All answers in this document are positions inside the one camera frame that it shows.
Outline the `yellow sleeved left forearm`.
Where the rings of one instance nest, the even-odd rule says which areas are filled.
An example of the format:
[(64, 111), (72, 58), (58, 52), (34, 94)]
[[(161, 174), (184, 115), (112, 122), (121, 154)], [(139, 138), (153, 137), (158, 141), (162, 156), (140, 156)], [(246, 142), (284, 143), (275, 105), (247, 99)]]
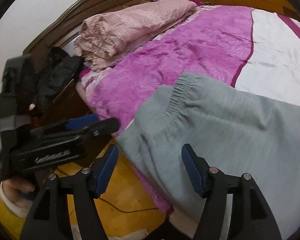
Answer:
[(0, 223), (14, 239), (19, 239), (31, 206), (28, 209), (22, 209), (5, 204), (1, 194), (0, 190)]

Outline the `left hand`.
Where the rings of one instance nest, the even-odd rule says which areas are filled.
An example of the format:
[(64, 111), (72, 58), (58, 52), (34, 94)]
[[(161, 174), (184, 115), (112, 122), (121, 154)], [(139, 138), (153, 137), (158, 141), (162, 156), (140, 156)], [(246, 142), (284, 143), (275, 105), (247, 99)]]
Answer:
[(28, 209), (32, 201), (21, 196), (21, 193), (32, 193), (35, 187), (23, 178), (11, 178), (3, 180), (0, 186), (2, 200), (22, 209)]

